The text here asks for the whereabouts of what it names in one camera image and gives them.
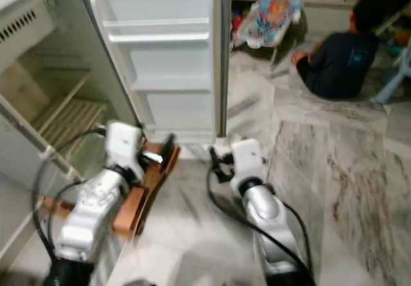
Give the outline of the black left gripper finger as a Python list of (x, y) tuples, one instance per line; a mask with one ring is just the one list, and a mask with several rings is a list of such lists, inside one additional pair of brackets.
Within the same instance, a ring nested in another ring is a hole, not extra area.
[(171, 163), (176, 149), (176, 134), (170, 133), (162, 143), (161, 151), (159, 151), (162, 159), (161, 166), (168, 166)]

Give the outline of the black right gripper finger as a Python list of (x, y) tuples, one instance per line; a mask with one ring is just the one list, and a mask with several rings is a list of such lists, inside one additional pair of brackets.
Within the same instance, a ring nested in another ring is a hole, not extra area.
[(211, 166), (209, 171), (217, 178), (218, 183), (222, 183), (222, 168), (220, 156), (216, 153), (214, 146), (209, 146), (209, 159), (211, 160)]

